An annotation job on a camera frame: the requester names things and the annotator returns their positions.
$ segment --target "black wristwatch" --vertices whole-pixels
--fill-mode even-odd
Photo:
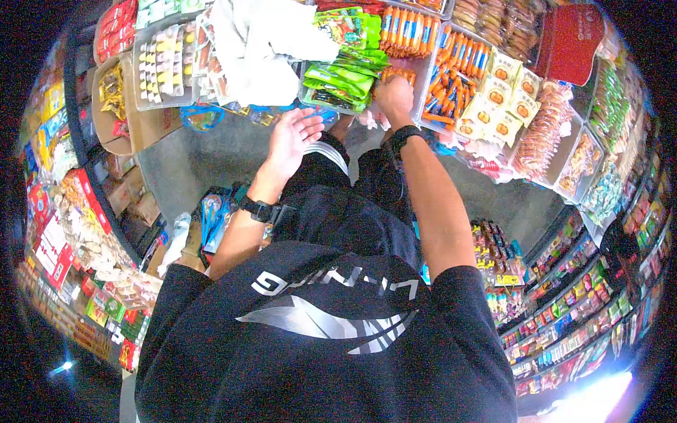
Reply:
[[[252,219],[257,222],[275,223],[283,206],[279,204],[267,204],[263,201],[254,201],[249,196],[240,200],[240,208],[252,214]]]
[[[407,144],[407,139],[413,135],[418,135],[419,137],[423,138],[423,131],[414,125],[407,125],[396,130],[393,136],[390,138],[390,147],[396,160],[402,160],[400,151],[402,150],[402,147]]]

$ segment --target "hand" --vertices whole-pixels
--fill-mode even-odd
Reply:
[[[393,75],[376,86],[376,103],[396,131],[412,125],[409,113],[414,108],[414,88],[400,75]]]
[[[322,136],[322,117],[306,117],[311,114],[311,108],[290,110],[270,136],[270,151],[263,166],[285,183],[299,169],[305,149]]]

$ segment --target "li-ning logo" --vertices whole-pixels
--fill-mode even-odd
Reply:
[[[252,284],[252,288],[259,294],[275,296],[289,288],[296,288],[303,284],[310,285],[316,282],[328,284],[330,280],[336,280],[344,286],[353,287],[362,272],[361,267],[355,267],[351,276],[346,279],[338,273],[337,267],[329,268],[326,274],[325,270],[322,269],[317,273],[313,272],[304,277],[300,282],[292,284],[287,283],[272,273],[264,271],[259,275],[257,281]],[[378,283],[376,279],[364,276],[362,282],[378,286],[378,296],[384,296],[386,293],[394,292],[398,288],[408,288],[408,298],[410,300],[416,298],[418,280],[389,284],[386,278],[382,278],[381,282]],[[352,339],[380,335],[348,351],[348,354],[354,355],[384,351],[391,346],[397,337],[404,333],[417,313],[418,310],[412,310],[384,319],[345,319],[344,317],[334,316],[320,310],[308,301],[295,295],[288,295],[273,300],[256,311],[252,311],[242,317],[237,317],[236,320],[266,324],[314,338]]]
[[[302,285],[312,285],[314,283],[319,284],[328,284],[331,280],[335,280],[341,285],[348,286],[350,288],[354,287],[356,283],[368,283],[375,286],[378,286],[378,296],[384,296],[388,291],[394,292],[398,288],[409,288],[409,299],[414,300],[416,298],[416,289],[418,288],[418,279],[411,279],[404,282],[392,283],[388,282],[388,279],[385,277],[381,278],[379,282],[376,278],[365,275],[362,279],[361,276],[362,268],[355,267],[353,273],[346,279],[339,272],[337,266],[332,266],[329,269],[320,269],[317,273],[313,272],[309,275],[306,275],[300,282],[289,284],[287,281],[282,278],[270,273],[262,272],[256,279],[256,282],[252,284],[252,288],[261,295],[275,296],[289,288],[298,288]]]

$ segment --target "person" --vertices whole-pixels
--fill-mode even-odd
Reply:
[[[210,277],[167,271],[139,359],[142,422],[517,421],[463,201],[411,126],[413,98],[398,76],[376,88],[420,244],[411,221],[377,205],[402,202],[378,192],[397,187],[390,156],[372,155],[364,176],[376,183],[351,187],[340,140],[311,109],[287,112]]]

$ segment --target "concrete floor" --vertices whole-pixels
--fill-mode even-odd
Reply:
[[[226,113],[209,133],[181,128],[140,152],[137,161],[155,195],[168,229],[180,213],[191,212],[212,185],[227,187],[251,180],[268,153],[272,127],[254,125],[244,117]],[[357,179],[357,158],[378,148],[383,131],[368,131],[353,124],[346,146],[351,157],[351,180]],[[495,185],[453,157],[441,157],[460,192],[471,219],[493,219],[516,239],[527,254],[564,207],[550,190],[511,181]]]

